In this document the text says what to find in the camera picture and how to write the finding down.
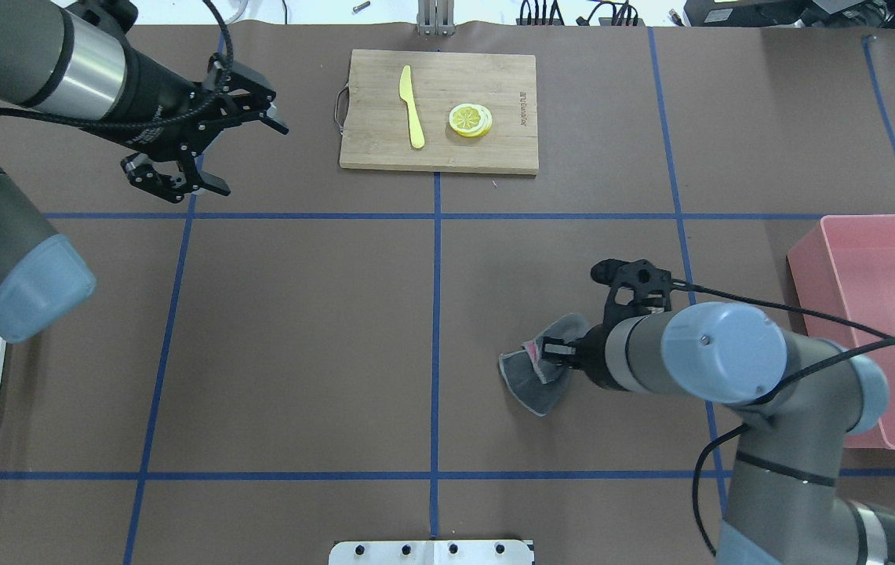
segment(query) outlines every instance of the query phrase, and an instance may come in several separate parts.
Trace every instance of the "yellow knife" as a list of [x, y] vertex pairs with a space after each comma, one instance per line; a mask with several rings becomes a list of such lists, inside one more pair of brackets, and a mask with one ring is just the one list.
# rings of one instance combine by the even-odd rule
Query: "yellow knife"
[[423, 149], [426, 138], [423, 136], [423, 126], [419, 124], [416, 101], [412, 97], [412, 68], [408, 64], [402, 67], [402, 77], [398, 79], [398, 96], [409, 109], [409, 142], [413, 149]]

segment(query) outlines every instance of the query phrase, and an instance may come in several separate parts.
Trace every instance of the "wooden cutting board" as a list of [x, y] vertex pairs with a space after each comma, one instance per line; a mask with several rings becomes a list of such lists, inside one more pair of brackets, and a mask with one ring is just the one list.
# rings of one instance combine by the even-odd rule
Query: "wooden cutting board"
[[[426, 136], [418, 150], [409, 144], [406, 106], [398, 97], [407, 64]], [[533, 55], [354, 49], [349, 90], [339, 157], [345, 169], [537, 175]], [[461, 103], [493, 113], [484, 137], [462, 138], [450, 129], [447, 115]]]

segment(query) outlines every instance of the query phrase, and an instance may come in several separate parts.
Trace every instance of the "pink bin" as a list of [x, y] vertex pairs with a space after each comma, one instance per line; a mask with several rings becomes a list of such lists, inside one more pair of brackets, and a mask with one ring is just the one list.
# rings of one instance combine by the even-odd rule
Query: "pink bin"
[[[824, 216], [788, 251], [803, 308], [840, 315], [895, 336], [895, 215]], [[806, 332], [852, 348], [877, 337], [807, 315]], [[890, 382], [890, 408], [879, 425], [849, 436], [847, 447], [895, 450], [895, 346], [869, 356]]]

